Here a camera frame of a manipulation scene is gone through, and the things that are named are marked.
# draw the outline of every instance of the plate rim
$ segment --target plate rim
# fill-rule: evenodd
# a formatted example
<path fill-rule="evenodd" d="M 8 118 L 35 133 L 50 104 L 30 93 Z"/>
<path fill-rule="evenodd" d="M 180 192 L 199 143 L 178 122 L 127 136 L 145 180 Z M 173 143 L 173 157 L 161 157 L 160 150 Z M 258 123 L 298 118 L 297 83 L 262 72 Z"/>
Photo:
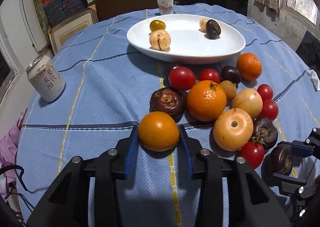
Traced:
<path fill-rule="evenodd" d="M 170 15 L 175 15 L 175 16 L 186 16 L 186 15 L 187 15 L 187 16 L 197 16 L 197 17 L 201 17 L 201 18 L 209 18 L 209 17 L 206 17 L 206 16 L 195 15 L 195 14 L 168 14 L 168 15 L 164 15 L 164 16 L 170 16 Z M 229 24 L 227 24 L 227 23 L 225 23 L 225 22 L 222 22 L 222 21 L 220 21 L 220 20 L 214 19 L 214 18 L 210 18 L 210 19 L 215 20 L 215 21 L 217 21 L 218 23 L 220 22 L 220 23 L 224 23 L 224 24 L 227 25 L 227 26 L 230 26 L 231 29 L 235 30 L 235 31 L 242 37 L 244 43 L 243 43 L 243 45 L 241 46 L 240 50 L 230 52 L 230 53 L 227 54 L 227 55 L 225 55 L 225 54 L 223 54 L 223 55 L 207 55 L 207 56 L 199 56 L 199 55 L 179 55 L 179 54 L 174 54 L 174 53 L 165 52 L 165 51 L 161 51 L 161 50 L 150 49 L 150 48 L 144 49 L 144 48 L 142 48 L 142 47 L 140 47 L 140 46 L 137 46 L 136 44 L 132 43 L 132 42 L 129 40 L 128 34 L 129 34 L 130 30 L 132 30 L 135 26 L 137 26 L 137 25 L 138 25 L 139 23 L 141 23 L 141 22 L 145 22 L 145 21 L 148 20 L 148 19 L 157 19 L 157 18 L 159 18 L 159 16 L 150 17 L 150 18 L 141 20 L 141 21 L 139 21 L 138 23 L 136 23 L 136 24 L 134 24 L 133 26 L 130 27 L 130 29 L 127 31 L 127 36 L 126 36 L 126 37 L 127 37 L 128 42 L 129 42 L 134 48 L 151 51 L 151 52 L 153 52 L 154 54 L 158 54 L 158 55 L 159 55 L 159 54 L 163 54 L 163 55 L 166 55 L 166 56 L 172 56 L 172 57 L 178 57 L 178 58 L 188 58 L 188 57 L 190 57 L 190 58 L 215 58 L 215 57 L 217 57 L 217 58 L 218 58 L 218 57 L 228 57 L 228 56 L 231 57 L 232 55 L 241 52 L 241 51 L 245 48 L 245 45 L 246 45 L 245 38 L 244 38 L 244 36 L 241 34 L 241 32 L 239 32 L 237 29 L 235 29 L 235 28 L 232 27 L 231 25 L 229 25 Z"/>

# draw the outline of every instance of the white tissue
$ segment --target white tissue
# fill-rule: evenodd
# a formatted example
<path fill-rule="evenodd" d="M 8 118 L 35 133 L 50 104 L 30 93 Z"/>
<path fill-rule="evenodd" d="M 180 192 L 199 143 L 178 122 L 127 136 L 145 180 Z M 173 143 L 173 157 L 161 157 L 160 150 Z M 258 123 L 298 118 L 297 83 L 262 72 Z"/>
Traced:
<path fill-rule="evenodd" d="M 313 86 L 315 87 L 315 90 L 318 91 L 320 90 L 320 80 L 318 78 L 317 73 L 314 70 L 307 70 L 307 74 L 309 75 Z"/>

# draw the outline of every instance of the tablecloth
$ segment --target tablecloth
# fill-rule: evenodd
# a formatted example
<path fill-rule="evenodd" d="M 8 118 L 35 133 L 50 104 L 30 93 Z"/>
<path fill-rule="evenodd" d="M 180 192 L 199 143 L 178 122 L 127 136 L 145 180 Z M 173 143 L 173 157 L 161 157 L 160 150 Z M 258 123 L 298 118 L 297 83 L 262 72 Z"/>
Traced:
<path fill-rule="evenodd" d="M 241 83 L 239 91 L 263 83 L 273 88 L 279 106 L 274 121 L 278 141 L 304 141 L 313 127 L 320 126 L 320 93 L 306 73 L 306 64 L 285 42 L 255 20 L 220 6 L 174 6 L 174 13 L 214 18 L 244 36 L 246 46 L 242 53 L 256 54 L 263 70 L 257 85 Z M 158 9 L 142 10 L 96 23 L 74 34 L 54 57 L 66 81 L 65 91 L 49 104 L 35 92 L 21 130 L 17 156 L 17 164 L 25 169 L 23 180 L 33 193 L 25 192 L 18 184 L 19 191 L 34 206 L 73 156 L 98 157 L 128 137 L 132 127 L 149 112 L 151 94 L 168 83 L 163 78 L 168 63 L 138 52 L 126 39 L 132 25 L 158 14 Z M 225 65 L 235 66 L 237 57 L 188 67 L 196 74 L 205 68 L 220 71 Z M 186 112 L 179 124 L 184 124 L 187 134 L 199 139 L 203 148 L 233 159 L 233 153 L 216 149 L 211 126 L 192 121 Z M 156 159 L 139 147 L 135 174 L 126 181 L 117 181 L 123 226 L 194 226 L 200 181 L 192 181 L 187 172 L 179 148 Z M 311 180 L 318 174 L 320 168 L 313 157 L 296 161 L 292 172 L 292 176 Z M 228 191 L 226 180 L 223 182 L 224 226 L 228 226 Z M 94 179 L 89 195 L 90 226 L 94 225 L 93 187 Z M 281 204 L 288 203 L 287 197 L 278 194 L 278 198 Z M 20 205 L 27 220 L 30 212 L 23 202 Z"/>

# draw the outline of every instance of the window frame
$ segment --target window frame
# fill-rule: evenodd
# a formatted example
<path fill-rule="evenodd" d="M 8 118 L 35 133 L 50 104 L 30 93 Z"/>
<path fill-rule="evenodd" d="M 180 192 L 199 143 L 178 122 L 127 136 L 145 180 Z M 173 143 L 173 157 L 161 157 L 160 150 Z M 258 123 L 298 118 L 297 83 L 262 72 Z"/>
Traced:
<path fill-rule="evenodd" d="M 291 14 L 295 15 L 300 21 L 304 22 L 309 29 L 311 29 L 314 33 L 320 35 L 320 11 L 318 9 L 316 24 L 314 25 L 311 21 L 309 21 L 302 14 L 295 11 L 293 8 L 287 5 L 287 0 L 280 0 L 279 2 L 280 9 L 285 9 Z"/>

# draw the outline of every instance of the round table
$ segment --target round table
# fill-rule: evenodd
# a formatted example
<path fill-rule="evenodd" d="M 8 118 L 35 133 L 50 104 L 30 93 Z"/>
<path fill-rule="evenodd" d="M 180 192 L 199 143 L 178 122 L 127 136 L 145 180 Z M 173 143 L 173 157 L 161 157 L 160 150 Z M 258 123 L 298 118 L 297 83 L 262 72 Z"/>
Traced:
<path fill-rule="evenodd" d="M 306 73 L 309 68 L 281 39 L 255 20 L 216 5 L 174 6 L 174 13 L 214 18 L 241 32 L 246 40 L 242 53 L 256 54 L 263 65 L 257 85 L 266 83 L 274 90 L 279 106 L 274 121 L 278 141 L 304 141 L 313 127 L 320 126 L 320 93 Z M 135 23 L 157 14 L 158 9 L 142 10 L 99 22 L 74 34 L 54 57 L 66 81 L 65 91 L 49 104 L 35 92 L 17 156 L 17 164 L 25 169 L 23 180 L 33 193 L 25 192 L 19 183 L 18 189 L 34 206 L 72 157 L 98 157 L 128 137 L 132 127 L 149 112 L 151 94 L 167 83 L 163 71 L 168 63 L 138 52 L 127 41 L 126 33 Z M 235 66 L 237 57 L 187 67 L 195 74 L 206 68 L 220 71 L 225 65 Z M 247 87 L 257 88 L 241 83 L 238 92 Z M 233 159 L 232 153 L 220 152 L 212 145 L 212 126 L 193 121 L 186 112 L 179 124 L 203 148 Z M 314 157 L 300 161 L 292 171 L 292 176 L 299 178 L 318 174 Z M 89 226 L 93 226 L 93 187 L 94 180 L 90 184 Z M 200 181 L 189 178 L 179 149 L 156 159 L 139 147 L 135 175 L 117 181 L 117 188 L 123 226 L 194 226 Z M 225 180 L 223 192 L 224 226 L 228 226 Z M 278 196 L 282 204 L 288 201 Z M 27 220 L 30 211 L 21 201 L 20 206 Z"/>

